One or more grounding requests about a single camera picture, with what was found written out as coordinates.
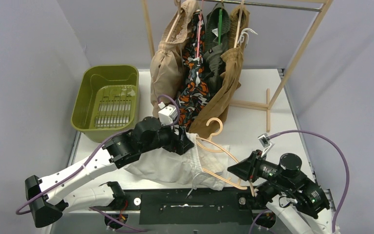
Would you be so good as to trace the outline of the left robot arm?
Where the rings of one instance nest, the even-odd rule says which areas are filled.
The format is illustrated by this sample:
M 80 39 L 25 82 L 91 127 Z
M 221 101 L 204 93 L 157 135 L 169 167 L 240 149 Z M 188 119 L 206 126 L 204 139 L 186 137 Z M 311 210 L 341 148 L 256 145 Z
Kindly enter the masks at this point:
M 118 182 L 105 182 L 98 188 L 77 190 L 97 177 L 136 162 L 140 156 L 164 149 L 184 155 L 194 147 L 184 127 L 162 125 L 155 117 L 146 117 L 133 129 L 118 132 L 103 142 L 82 161 L 52 175 L 32 175 L 25 180 L 26 206 L 34 225 L 43 228 L 58 221 L 64 213 L 85 207 L 120 209 L 126 200 Z

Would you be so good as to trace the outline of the camouflage patterned shorts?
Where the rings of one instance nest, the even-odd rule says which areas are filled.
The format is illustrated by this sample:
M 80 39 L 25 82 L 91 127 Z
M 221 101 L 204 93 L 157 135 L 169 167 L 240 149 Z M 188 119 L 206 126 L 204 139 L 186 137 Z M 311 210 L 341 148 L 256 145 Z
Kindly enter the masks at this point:
M 185 78 L 182 81 L 176 103 L 180 110 L 179 125 L 190 128 L 199 112 L 210 101 L 209 88 L 204 81 L 204 39 L 205 23 L 202 20 L 200 56 L 196 58 L 197 29 L 200 10 L 194 12 L 192 16 L 191 35 L 182 50 L 183 66 L 185 69 Z

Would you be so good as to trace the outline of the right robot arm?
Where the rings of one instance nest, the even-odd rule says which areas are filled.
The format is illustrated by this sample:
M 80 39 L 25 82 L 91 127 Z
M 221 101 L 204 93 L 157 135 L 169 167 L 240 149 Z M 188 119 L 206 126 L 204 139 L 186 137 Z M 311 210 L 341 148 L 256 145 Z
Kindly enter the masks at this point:
M 301 171 L 301 166 L 302 160 L 296 154 L 285 153 L 274 164 L 256 150 L 227 170 L 250 183 L 264 179 L 252 189 L 255 203 L 272 211 L 291 233 L 338 234 L 325 191 Z

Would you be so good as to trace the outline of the white shorts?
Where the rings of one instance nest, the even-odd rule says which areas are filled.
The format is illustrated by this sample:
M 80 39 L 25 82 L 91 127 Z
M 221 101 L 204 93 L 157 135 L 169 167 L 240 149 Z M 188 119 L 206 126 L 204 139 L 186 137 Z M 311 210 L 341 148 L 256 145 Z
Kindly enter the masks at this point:
M 143 153 L 138 161 L 125 166 L 124 170 L 142 179 L 221 191 L 225 182 L 204 172 L 204 169 L 224 177 L 228 163 L 227 154 L 209 152 L 195 145 L 181 156 L 163 148 Z

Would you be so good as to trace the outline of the olive green plastic basket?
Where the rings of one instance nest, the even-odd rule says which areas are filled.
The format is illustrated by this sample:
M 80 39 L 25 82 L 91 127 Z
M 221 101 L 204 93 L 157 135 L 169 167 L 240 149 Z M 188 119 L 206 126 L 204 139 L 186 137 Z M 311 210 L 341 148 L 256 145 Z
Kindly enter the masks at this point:
M 140 102 L 139 71 L 131 65 L 99 65 L 82 78 L 71 125 L 93 142 L 134 128 Z

